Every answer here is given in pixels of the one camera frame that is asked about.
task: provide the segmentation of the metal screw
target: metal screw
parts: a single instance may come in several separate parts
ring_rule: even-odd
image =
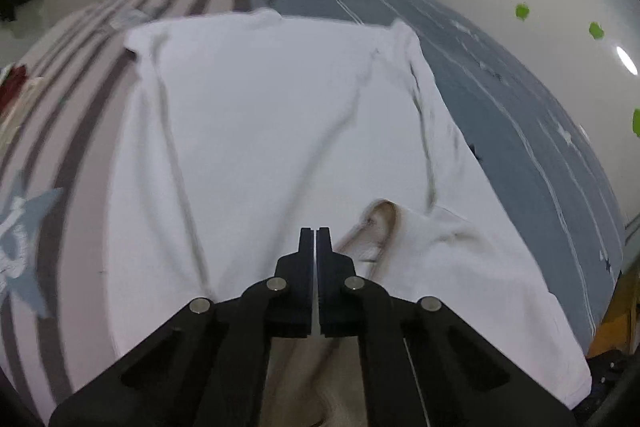
[[[344,280],[344,285],[350,290],[361,290],[364,287],[364,279],[353,275]]]
[[[202,297],[193,299],[193,301],[189,303],[189,309],[193,313],[197,313],[198,315],[200,315],[201,313],[208,312],[209,308],[211,308],[211,303],[209,302],[208,299],[204,299]]]
[[[440,302],[440,299],[435,297],[425,297],[420,301],[420,306],[428,312],[436,312],[442,308],[442,302]]]
[[[287,281],[282,277],[271,277],[267,281],[267,288],[274,292],[280,292],[287,287]]]

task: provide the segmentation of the bed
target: bed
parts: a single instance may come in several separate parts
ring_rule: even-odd
[[[583,131],[479,28],[434,0],[105,0],[59,22],[27,53],[30,75],[43,80],[3,135],[0,201],[20,192],[40,196],[42,207],[34,259],[5,284],[0,311],[0,365],[27,407],[48,418],[116,359],[102,248],[110,162],[137,80],[127,27],[261,7],[411,26],[449,112],[586,352],[622,264],[618,204]]]

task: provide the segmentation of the white cloth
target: white cloth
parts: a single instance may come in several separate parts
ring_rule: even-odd
[[[141,26],[127,47],[141,81],[108,208],[117,352],[191,298],[272,275],[301,227],[336,244],[386,199],[403,216],[376,270],[390,295],[438,296],[568,406],[588,394],[566,317],[408,26],[262,10]]]

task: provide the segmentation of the red cloth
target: red cloth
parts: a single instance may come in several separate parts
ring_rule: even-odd
[[[0,114],[12,103],[27,82],[27,67],[12,68],[7,78],[0,86]]]

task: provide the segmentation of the blue star print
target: blue star print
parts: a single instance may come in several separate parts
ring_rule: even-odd
[[[16,174],[0,212],[0,306],[9,292],[20,297],[38,317],[49,317],[33,266],[33,245],[40,223],[58,201],[61,188],[27,200],[22,173]]]

